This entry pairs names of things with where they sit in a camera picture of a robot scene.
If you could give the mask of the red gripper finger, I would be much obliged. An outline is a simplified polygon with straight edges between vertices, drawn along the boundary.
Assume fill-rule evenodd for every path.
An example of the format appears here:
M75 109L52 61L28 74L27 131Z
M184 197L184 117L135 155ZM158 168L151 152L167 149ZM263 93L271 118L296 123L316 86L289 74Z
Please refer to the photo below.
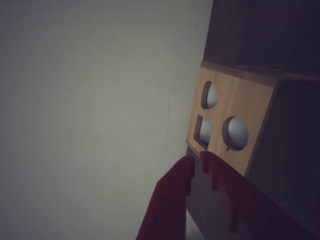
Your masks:
M202 151L200 158L230 233L240 231L239 223L243 222L251 240L318 239L219 156Z
M194 177L195 158L184 156L156 183L137 240L186 238L186 198Z

